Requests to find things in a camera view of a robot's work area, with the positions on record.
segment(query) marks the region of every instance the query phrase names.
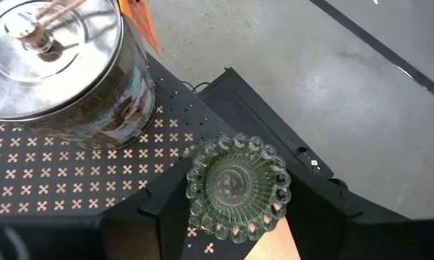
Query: gray floor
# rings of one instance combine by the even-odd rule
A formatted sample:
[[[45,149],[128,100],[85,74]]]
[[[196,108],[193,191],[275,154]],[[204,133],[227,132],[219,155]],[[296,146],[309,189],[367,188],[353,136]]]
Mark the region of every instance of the gray floor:
[[[150,5],[177,77],[197,84],[235,68],[352,191],[434,217],[434,97],[327,14],[307,0]],[[434,75],[431,59],[418,66]]]
[[[434,0],[327,1],[434,81]]]

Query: stainless steel lid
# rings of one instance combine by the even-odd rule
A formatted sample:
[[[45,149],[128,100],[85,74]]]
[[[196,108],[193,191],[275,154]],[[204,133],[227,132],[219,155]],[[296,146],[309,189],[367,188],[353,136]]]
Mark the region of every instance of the stainless steel lid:
[[[18,40],[35,29],[35,14],[49,4],[0,1],[0,118],[25,118],[73,100],[117,53],[122,24],[116,0],[86,1],[47,26],[37,45]]]

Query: hole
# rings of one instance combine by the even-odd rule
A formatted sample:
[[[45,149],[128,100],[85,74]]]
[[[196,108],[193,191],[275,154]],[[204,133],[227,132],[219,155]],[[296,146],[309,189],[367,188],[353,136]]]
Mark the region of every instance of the hole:
[[[45,62],[54,62],[61,57],[64,46],[62,46],[57,40],[53,41],[53,45],[44,53],[39,53],[38,57]]]
[[[306,151],[308,151],[308,148],[307,147],[298,147],[297,151],[299,153],[306,152]]]

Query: lid handle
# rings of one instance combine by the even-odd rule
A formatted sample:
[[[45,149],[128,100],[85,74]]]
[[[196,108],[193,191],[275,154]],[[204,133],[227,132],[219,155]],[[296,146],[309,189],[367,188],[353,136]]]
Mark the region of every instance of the lid handle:
[[[5,24],[6,33],[22,41],[27,47],[45,53],[53,45],[53,37],[46,29],[52,22],[61,18],[67,12],[73,11],[86,0],[74,0],[70,5],[52,14],[48,19],[41,22],[49,11],[64,0],[53,0],[46,8],[40,10],[37,14],[27,12],[16,13]]]

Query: black cable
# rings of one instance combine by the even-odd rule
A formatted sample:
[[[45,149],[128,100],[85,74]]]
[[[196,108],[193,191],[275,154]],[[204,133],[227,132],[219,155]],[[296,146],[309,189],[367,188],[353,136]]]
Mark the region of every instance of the black cable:
[[[197,86],[193,87],[192,92],[196,93],[196,89],[198,87],[201,87],[202,85],[210,85],[210,83],[208,83],[208,82],[199,83]]]
[[[189,82],[182,81],[181,83],[187,84],[191,89],[193,89],[193,85]]]

